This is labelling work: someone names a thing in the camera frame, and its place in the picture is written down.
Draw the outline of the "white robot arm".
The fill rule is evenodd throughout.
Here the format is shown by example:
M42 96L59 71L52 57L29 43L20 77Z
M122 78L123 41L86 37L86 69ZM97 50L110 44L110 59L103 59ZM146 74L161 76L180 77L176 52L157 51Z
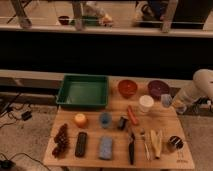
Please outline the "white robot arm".
M188 107L200 98L207 97L213 101L213 70L199 69L193 79L183 86L172 99L172 107L183 114Z

